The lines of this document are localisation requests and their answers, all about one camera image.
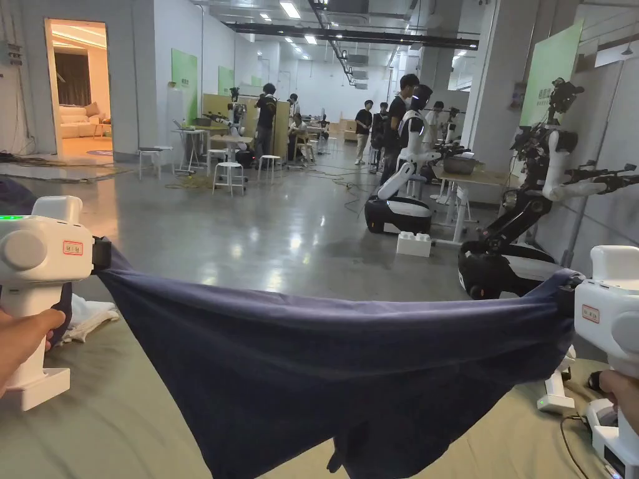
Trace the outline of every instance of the cable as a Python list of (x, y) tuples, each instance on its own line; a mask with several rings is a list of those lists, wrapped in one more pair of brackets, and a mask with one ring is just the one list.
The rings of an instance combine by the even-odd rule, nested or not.
[(564, 431), (564, 423), (566, 422), (566, 420), (568, 419), (572, 419), (572, 420), (579, 420), (583, 422), (583, 419), (581, 418), (581, 416), (566, 416), (565, 418), (563, 418), (561, 420), (561, 422), (559, 423), (559, 429), (561, 430), (561, 436), (564, 439), (564, 444), (566, 445), (566, 450), (568, 451), (568, 454), (570, 455), (570, 459), (573, 460), (574, 465), (577, 466), (577, 469), (579, 469), (579, 472), (586, 478), (586, 479), (590, 479), (588, 477), (588, 474), (586, 474), (584, 472), (584, 470), (581, 468), (581, 466), (579, 465), (579, 463), (577, 462), (577, 460), (574, 458), (573, 452), (570, 450), (570, 446), (568, 445), (568, 441), (566, 439), (566, 432)]

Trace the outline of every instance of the glossy floor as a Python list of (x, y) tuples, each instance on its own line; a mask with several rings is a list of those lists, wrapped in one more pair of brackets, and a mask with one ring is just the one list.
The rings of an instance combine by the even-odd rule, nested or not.
[[(257, 172), (249, 171), (245, 196), (236, 190), (233, 197), (225, 188), (211, 195), (210, 189), (172, 187), (178, 182), (170, 174), (159, 183), (151, 171), (141, 182), (137, 172), (88, 185), (21, 181), (36, 195), (80, 197), (83, 224), (110, 237), (148, 273), (348, 300), (467, 299), (456, 250), (437, 247), (428, 259), (396, 255), (396, 236), (368, 232), (358, 212), (378, 177), (355, 170), (354, 156), (355, 148), (346, 146), (319, 157), (316, 171), (286, 172), (274, 185), (257, 184)], [(496, 215), (473, 212), (484, 224)], [(436, 237), (450, 233), (432, 231)], [(87, 299), (106, 298), (94, 278), (76, 291)]]

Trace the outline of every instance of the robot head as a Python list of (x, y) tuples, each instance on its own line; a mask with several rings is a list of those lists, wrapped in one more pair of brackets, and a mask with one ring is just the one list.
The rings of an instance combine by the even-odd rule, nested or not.
[(583, 87), (575, 86), (561, 77), (553, 81), (553, 87), (555, 89), (550, 94), (550, 107), (556, 113), (566, 113), (577, 95), (585, 91)]
[(410, 102), (410, 109), (413, 111), (421, 111), (426, 108), (428, 100), (431, 99), (433, 90), (426, 85), (418, 85), (413, 92), (413, 99)]

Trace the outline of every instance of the white lego block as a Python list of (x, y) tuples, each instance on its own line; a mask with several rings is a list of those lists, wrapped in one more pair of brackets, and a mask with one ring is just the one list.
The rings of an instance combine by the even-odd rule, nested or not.
[(397, 237), (397, 254), (408, 254), (428, 258), (431, 255), (431, 237), (428, 234), (414, 235), (402, 231)]

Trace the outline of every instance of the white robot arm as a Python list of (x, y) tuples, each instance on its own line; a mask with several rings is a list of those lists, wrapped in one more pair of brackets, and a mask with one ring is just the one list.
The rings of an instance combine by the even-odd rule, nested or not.
[(408, 129), (408, 146), (403, 148), (397, 158), (397, 164), (405, 163), (397, 172), (382, 185), (377, 193), (378, 198), (386, 200), (392, 197), (405, 185), (410, 177), (419, 171), (424, 163), (430, 160), (438, 160), (441, 153), (422, 150), (422, 136), (424, 135), (424, 119), (418, 111), (408, 111), (399, 125), (399, 134), (404, 128)]
[(594, 178), (579, 181), (571, 185), (564, 185), (566, 181), (566, 170), (568, 169), (567, 151), (560, 151), (558, 148), (560, 132), (550, 133), (548, 138), (549, 156), (548, 172), (542, 194), (550, 201), (562, 201), (573, 197), (591, 196), (602, 193), (607, 186), (604, 183), (593, 183)]

